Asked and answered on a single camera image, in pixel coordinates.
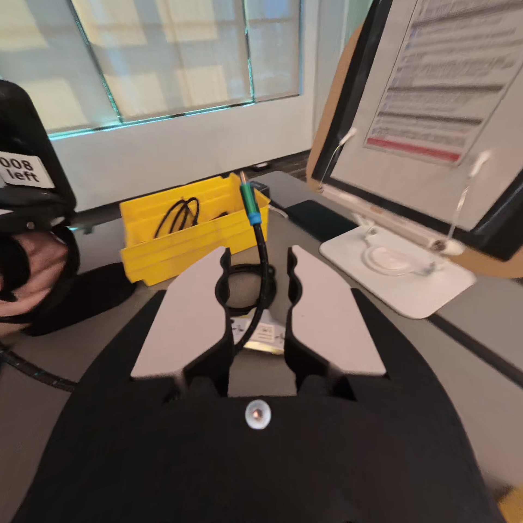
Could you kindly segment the white sign stand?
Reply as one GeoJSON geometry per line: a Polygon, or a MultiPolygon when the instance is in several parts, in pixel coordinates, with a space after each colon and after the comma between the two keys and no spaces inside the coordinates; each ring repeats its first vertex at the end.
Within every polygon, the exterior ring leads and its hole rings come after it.
{"type": "Polygon", "coordinates": [[[427,318],[476,283],[453,261],[456,238],[475,188],[493,163],[483,151],[457,167],[366,148],[350,127],[339,139],[318,190],[346,207],[356,223],[322,242],[320,253],[398,314],[427,318]]]}

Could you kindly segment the person's left hand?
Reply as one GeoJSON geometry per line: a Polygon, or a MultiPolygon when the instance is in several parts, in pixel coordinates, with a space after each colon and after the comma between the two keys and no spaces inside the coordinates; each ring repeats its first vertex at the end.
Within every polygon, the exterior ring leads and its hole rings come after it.
{"type": "Polygon", "coordinates": [[[55,286],[68,258],[68,247],[51,232],[27,232],[13,236],[28,258],[29,279],[14,291],[15,302],[1,301],[1,335],[22,330],[28,323],[7,323],[8,317],[31,312],[55,286]]]}

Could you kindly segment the small grey hdmi port box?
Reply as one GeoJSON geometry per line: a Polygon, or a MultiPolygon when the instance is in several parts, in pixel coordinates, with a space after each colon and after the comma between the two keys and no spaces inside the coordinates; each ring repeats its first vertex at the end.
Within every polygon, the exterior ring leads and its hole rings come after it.
{"type": "MultiPolygon", "coordinates": [[[[231,325],[234,342],[237,343],[248,329],[254,310],[241,317],[232,317],[231,325]]],[[[262,313],[258,326],[243,349],[263,352],[275,356],[284,355],[285,326],[275,320],[271,312],[265,309],[262,313]]]]}

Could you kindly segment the black framed paper sign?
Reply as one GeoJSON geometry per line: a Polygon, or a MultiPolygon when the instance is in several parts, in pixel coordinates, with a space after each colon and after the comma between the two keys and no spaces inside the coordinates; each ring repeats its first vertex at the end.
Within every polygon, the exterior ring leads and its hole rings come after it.
{"type": "Polygon", "coordinates": [[[522,1],[373,1],[309,179],[512,259],[522,1]]]}

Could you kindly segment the yellow plastic bin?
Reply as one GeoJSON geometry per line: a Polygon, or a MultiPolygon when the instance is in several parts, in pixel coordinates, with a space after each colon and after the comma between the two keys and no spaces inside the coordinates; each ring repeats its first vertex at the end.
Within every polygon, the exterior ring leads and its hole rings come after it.
{"type": "Polygon", "coordinates": [[[231,173],[121,203],[127,278],[152,286],[178,276],[217,247],[232,254],[255,247],[240,184],[231,173]]]}

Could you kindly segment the frosted glass window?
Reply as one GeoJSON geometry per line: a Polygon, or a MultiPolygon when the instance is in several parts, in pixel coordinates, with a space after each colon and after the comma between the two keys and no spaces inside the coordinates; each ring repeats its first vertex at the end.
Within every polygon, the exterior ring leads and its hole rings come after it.
{"type": "Polygon", "coordinates": [[[51,135],[297,96],[300,1],[1,1],[1,79],[51,135]]]}

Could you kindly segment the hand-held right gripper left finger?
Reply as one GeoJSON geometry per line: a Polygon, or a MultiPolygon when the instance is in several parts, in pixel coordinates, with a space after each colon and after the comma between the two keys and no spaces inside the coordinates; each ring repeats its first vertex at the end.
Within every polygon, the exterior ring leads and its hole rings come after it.
{"type": "Polygon", "coordinates": [[[132,378],[221,378],[234,358],[228,273],[220,246],[168,286],[131,371],[132,378]]]}

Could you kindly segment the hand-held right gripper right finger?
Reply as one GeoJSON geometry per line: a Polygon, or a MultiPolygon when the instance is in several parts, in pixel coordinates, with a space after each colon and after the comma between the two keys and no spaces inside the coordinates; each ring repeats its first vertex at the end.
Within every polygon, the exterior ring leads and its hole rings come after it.
{"type": "Polygon", "coordinates": [[[350,284],[298,245],[288,249],[284,357],[296,376],[385,376],[350,284]]]}

